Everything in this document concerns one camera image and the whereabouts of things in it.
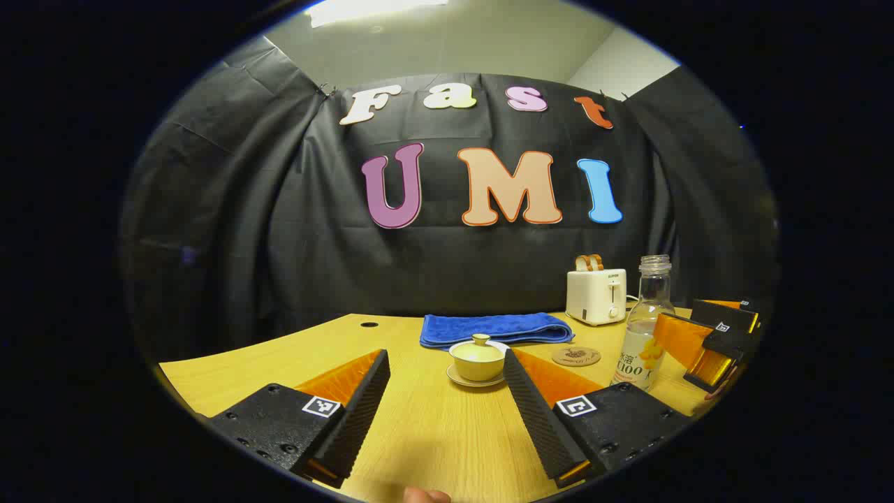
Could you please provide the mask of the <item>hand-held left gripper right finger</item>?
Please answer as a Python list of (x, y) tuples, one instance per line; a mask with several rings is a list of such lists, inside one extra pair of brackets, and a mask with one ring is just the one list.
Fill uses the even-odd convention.
[(517, 349), (504, 378), (549, 479), (559, 489), (652, 454), (691, 418), (629, 383), (601, 386)]

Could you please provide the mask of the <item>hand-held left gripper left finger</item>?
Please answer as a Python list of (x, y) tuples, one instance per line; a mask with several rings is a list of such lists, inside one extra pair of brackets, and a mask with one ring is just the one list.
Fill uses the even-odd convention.
[(266, 384), (205, 423), (263, 462), (339, 489), (389, 379), (388, 353), (378, 349), (297, 386)]

